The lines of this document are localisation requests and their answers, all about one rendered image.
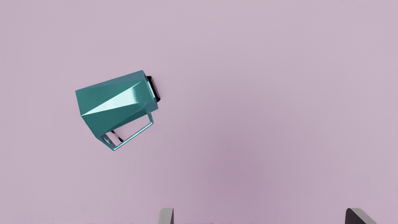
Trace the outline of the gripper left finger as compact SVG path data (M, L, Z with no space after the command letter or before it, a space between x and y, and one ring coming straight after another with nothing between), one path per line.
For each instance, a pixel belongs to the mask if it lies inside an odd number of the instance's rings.
M157 224L174 224L174 209L162 208L158 215Z

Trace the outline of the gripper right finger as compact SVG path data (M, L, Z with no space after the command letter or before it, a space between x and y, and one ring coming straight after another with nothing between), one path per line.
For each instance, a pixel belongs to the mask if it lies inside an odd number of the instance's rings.
M377 222L360 208L347 208L345 224L377 224Z

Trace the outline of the teal faceted mug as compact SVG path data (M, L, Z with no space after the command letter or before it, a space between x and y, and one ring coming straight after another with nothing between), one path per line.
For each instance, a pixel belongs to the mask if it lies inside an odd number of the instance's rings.
M112 151L153 125L152 112L161 100L151 76L143 70L75 91L80 115L92 134ZM116 145L108 136L115 130L147 116L149 123Z

